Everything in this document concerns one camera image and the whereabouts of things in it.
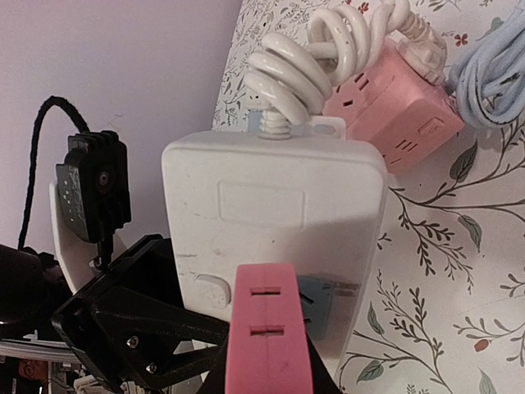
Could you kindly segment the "white long power strip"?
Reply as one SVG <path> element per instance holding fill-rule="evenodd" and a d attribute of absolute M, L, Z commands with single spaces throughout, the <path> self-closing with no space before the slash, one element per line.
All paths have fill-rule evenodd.
<path fill-rule="evenodd" d="M 240 270 L 293 265 L 323 334 L 313 342 L 330 375 L 344 356 L 386 203 L 379 151 L 323 109 L 337 87 L 368 71 L 385 38 L 409 41 L 409 64 L 442 81 L 445 47 L 407 1 L 386 1 L 370 20 L 354 7 L 316 10 L 305 45 L 266 34 L 249 56 L 246 89 L 258 131 L 205 131 L 169 144 L 162 175 L 184 306 L 227 321 Z"/>

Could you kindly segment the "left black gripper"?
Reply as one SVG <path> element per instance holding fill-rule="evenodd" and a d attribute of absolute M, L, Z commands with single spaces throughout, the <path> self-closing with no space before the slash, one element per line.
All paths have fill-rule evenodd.
<path fill-rule="evenodd" d="M 52 325 L 107 388 L 165 388 L 212 369 L 230 324 L 182 308 L 171 240 L 137 241 L 76 292 Z"/>

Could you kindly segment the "pink cube adapter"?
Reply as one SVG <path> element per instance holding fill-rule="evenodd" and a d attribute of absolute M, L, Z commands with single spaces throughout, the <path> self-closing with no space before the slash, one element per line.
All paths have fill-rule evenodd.
<path fill-rule="evenodd" d="M 416 73 L 392 39 L 371 68 L 335 89 L 323 114 L 342 118 L 348 138 L 372 144 L 392 174 L 420 163 L 464 127 L 443 87 Z"/>

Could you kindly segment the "pink plug adapter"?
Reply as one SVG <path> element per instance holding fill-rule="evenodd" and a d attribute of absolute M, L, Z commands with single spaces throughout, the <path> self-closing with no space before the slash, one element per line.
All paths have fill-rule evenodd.
<path fill-rule="evenodd" d="M 313 392 L 308 342 L 292 265 L 259 263 L 237 268 L 225 392 Z"/>

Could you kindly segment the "floral tablecloth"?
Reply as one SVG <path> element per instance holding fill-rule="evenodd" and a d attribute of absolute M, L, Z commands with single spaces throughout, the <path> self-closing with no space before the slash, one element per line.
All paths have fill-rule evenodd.
<path fill-rule="evenodd" d="M 467 104 L 469 55 L 523 25 L 521 1 L 414 1 Z M 524 118 L 459 133 L 390 173 L 372 271 L 337 367 L 343 393 L 524 390 Z"/>

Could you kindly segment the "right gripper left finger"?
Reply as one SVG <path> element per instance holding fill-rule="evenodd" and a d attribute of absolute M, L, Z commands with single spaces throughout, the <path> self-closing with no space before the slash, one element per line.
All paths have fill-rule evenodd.
<path fill-rule="evenodd" d="M 221 353 L 204 379 L 202 386 L 198 389 L 197 394 L 225 394 L 225 385 L 226 354 Z"/>

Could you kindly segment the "blue power strip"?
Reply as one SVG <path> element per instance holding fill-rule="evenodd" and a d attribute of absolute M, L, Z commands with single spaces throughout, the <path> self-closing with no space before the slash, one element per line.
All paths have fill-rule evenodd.
<path fill-rule="evenodd" d="M 255 110 L 250 110 L 248 112 L 248 132 L 259 133 L 261 131 L 262 114 L 261 111 Z"/>

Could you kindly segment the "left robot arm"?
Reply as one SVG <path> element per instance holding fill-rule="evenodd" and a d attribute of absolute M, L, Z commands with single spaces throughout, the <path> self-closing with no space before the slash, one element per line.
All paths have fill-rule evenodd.
<path fill-rule="evenodd" d="M 110 392 L 126 382 L 160 392 L 201 373 L 201 392 L 224 392 L 229 326 L 184 307 L 171 240 L 146 235 L 113 254 L 116 231 L 131 220 L 127 148 L 118 134 L 92 132 L 73 104 L 52 96 L 34 120 L 30 161 L 37 160 L 43 119 L 55 107 L 77 129 L 57 165 L 59 209 L 67 228 L 96 248 L 92 258 L 74 258 L 74 266 L 96 273 L 70 290 L 55 258 L 26 245 L 23 223 L 17 247 L 1 248 L 2 337 L 54 329 Z"/>

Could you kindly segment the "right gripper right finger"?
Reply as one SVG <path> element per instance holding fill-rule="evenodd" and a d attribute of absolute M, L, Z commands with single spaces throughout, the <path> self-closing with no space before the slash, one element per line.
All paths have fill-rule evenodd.
<path fill-rule="evenodd" d="M 311 364 L 311 374 L 313 381 L 314 394 L 342 394 L 334 382 L 332 376 L 324 365 L 320 355 L 318 354 L 313 341 L 307 337 L 308 354 Z"/>

